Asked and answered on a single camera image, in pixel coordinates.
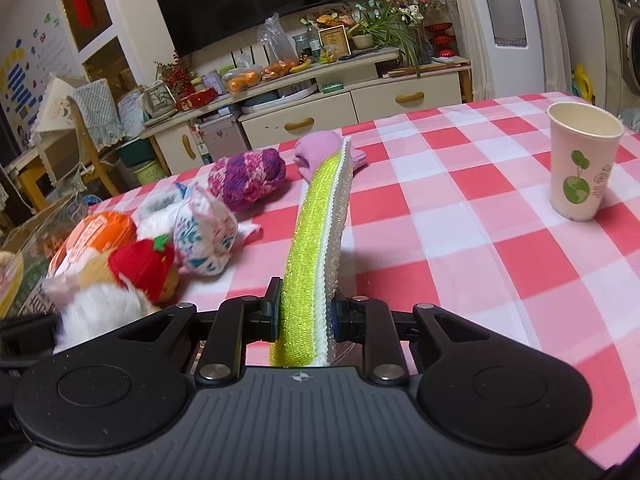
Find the flower bouquet in vase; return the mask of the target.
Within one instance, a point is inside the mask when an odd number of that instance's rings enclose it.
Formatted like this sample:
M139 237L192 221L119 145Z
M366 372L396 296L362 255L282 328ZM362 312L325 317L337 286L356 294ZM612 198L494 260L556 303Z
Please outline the flower bouquet in vase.
M399 49L402 62L417 70L428 63L431 51L426 20L447 11L454 0L359 0L354 5L354 24L347 37L370 35L377 47Z

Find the red white checkered tablecloth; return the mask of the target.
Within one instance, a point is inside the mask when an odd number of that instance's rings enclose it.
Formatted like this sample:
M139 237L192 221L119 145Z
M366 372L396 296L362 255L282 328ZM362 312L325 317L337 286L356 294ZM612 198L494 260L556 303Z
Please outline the red white checkered tablecloth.
M593 408L580 448L603 466L639 442L639 140L624 136L590 222L549 202L547 108L559 93L420 110L344 129L352 182L340 286L438 304L574 365Z

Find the white fluffy plush toy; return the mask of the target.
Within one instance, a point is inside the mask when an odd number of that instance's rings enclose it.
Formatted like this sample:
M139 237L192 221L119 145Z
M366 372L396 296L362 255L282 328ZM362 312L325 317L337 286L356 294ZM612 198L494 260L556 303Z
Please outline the white fluffy plush toy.
M157 311L158 307L128 278L124 278L124 286L100 283L81 289L60 313L53 353L76 347Z

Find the paper cup green print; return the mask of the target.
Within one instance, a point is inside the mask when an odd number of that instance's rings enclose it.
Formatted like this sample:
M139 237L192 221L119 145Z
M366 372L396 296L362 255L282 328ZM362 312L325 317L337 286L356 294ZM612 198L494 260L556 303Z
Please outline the paper cup green print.
M624 126L600 107L556 102L548 107L550 204L564 218L589 221L608 188Z

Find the floral fabric bundle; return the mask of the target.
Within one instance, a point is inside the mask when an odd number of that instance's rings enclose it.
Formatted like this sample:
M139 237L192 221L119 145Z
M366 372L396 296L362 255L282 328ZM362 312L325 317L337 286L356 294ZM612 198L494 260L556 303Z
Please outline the floral fabric bundle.
M223 202L193 185L177 210L172 231L178 267L204 278L217 276L233 254L261 232L261 226L239 222Z

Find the pink cloth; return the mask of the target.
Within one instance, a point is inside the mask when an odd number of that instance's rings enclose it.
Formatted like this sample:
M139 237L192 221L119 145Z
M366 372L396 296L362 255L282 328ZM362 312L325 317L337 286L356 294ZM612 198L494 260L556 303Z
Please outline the pink cloth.
M332 130L308 133L299 139L294 146L294 162L300 176L310 182L322 162L340 150L343 141Z

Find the green waste bin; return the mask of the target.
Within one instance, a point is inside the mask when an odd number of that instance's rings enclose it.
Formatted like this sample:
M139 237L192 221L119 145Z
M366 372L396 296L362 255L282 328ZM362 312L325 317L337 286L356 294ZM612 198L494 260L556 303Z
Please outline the green waste bin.
M166 177L163 167L160 166L160 163L156 159L150 160L149 162L142 162L137 167L134 167L132 172L141 185L152 184Z

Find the framed picture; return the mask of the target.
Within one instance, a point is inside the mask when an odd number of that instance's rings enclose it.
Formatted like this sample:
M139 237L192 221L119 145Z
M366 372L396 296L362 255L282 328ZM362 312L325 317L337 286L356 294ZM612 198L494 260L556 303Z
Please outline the framed picture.
M344 58L352 54L344 25L321 29L319 37L322 47L324 47L329 54L337 58Z

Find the wooden chair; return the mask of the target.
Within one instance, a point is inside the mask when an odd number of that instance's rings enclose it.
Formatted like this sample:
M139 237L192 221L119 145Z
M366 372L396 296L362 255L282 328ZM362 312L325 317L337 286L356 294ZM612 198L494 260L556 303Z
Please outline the wooden chair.
M112 197L120 191L103 163L101 153L124 140L122 122L112 96L111 87L104 78L84 84L67 98L79 148L79 165L88 162L94 174Z

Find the white standing air conditioner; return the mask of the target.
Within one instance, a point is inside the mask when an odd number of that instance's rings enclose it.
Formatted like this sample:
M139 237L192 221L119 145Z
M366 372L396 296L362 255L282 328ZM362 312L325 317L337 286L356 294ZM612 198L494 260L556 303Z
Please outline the white standing air conditioner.
M456 0L473 98L543 92L544 48L536 0Z

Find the pink storage box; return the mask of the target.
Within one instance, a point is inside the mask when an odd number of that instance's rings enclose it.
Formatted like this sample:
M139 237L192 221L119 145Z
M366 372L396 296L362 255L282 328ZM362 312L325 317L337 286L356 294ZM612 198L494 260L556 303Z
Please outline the pink storage box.
M235 116L229 115L202 122L198 131L214 162L250 149L244 130Z

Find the bear plush strawberry hat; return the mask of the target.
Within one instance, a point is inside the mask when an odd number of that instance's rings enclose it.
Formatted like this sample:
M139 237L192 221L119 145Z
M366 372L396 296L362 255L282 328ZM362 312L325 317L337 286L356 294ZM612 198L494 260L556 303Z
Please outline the bear plush strawberry hat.
M168 235L137 240L81 261L78 270L45 278L43 291L62 308L76 292L96 284L133 288L154 306L167 304L179 284L175 248Z

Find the yellow green cleaning pad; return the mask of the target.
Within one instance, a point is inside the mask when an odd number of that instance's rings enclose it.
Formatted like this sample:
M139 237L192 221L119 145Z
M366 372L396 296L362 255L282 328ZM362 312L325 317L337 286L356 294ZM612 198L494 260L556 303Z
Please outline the yellow green cleaning pad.
M300 207L283 277L280 335L270 349L274 366L327 366L332 360L332 301L351 189L345 139L314 173Z

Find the cream tv cabinet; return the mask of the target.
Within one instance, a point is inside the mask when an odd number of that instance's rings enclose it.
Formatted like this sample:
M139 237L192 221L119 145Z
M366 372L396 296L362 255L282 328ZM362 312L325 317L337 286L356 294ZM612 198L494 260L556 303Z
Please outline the cream tv cabinet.
M141 136L151 142L168 174L181 174L203 165L196 123L224 110L235 114L249 148L263 148L317 130L472 101L472 66L467 58L427 64L421 75L408 68L384 70L398 60L396 48L384 48L347 61L316 64L179 112L144 128Z

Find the orange snack packet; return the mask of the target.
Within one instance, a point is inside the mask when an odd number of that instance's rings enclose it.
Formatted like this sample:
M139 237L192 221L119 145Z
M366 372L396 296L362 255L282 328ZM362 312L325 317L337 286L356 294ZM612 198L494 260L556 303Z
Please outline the orange snack packet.
M49 263L48 278L79 273L92 258L132 243L137 226L118 211L89 214L73 228Z

